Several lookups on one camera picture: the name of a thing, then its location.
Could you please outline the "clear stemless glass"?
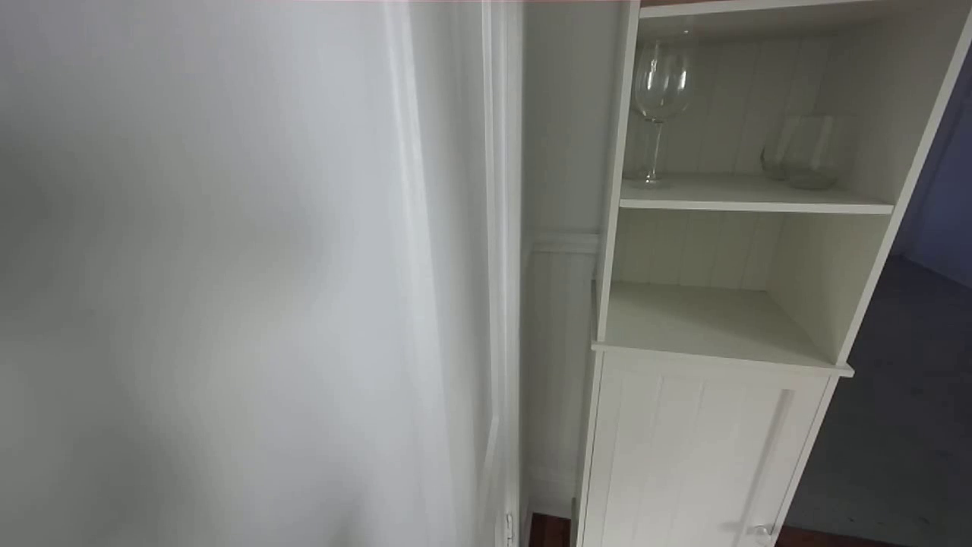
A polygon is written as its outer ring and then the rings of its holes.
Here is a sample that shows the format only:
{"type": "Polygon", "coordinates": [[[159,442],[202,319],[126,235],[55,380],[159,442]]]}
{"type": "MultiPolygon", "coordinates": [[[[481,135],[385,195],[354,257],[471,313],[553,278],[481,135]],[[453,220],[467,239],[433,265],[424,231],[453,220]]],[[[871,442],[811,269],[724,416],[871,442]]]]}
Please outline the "clear stemless glass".
{"type": "Polygon", "coordinates": [[[758,152],[767,180],[790,188],[824,190],[845,169],[845,127],[834,114],[784,114],[758,152]]]}

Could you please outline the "white cabinet door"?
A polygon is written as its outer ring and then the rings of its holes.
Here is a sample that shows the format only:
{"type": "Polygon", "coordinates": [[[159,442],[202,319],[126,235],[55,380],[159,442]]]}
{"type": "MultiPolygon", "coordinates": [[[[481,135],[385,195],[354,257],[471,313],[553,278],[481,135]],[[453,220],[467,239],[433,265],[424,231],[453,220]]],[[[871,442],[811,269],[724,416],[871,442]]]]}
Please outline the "white cabinet door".
{"type": "Polygon", "coordinates": [[[578,547],[776,547],[825,369],[600,355],[578,547]]]}

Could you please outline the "clear wine glass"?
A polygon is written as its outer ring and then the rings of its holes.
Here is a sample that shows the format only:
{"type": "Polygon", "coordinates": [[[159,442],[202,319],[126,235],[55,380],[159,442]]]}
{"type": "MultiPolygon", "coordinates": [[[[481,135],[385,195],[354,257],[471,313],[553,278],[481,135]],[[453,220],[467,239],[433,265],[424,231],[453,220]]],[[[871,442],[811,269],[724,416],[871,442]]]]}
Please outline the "clear wine glass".
{"type": "Polygon", "coordinates": [[[632,108],[650,125],[650,161],[643,181],[660,181],[662,135],[671,114],[679,111],[691,90],[691,41],[679,38],[647,38],[639,46],[632,108]]]}

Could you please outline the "white shelf cabinet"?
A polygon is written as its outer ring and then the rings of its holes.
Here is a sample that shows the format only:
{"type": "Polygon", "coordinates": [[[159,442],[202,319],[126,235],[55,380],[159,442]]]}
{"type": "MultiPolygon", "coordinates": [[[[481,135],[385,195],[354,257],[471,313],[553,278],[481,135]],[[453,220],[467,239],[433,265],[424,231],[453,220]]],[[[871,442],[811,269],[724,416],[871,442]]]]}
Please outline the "white shelf cabinet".
{"type": "Polygon", "coordinates": [[[849,349],[972,49],[972,0],[626,0],[597,278],[600,355],[849,377],[849,349]],[[691,41],[660,181],[632,108],[639,46],[691,41]],[[776,181],[784,114],[834,114],[833,188],[776,181]]]}

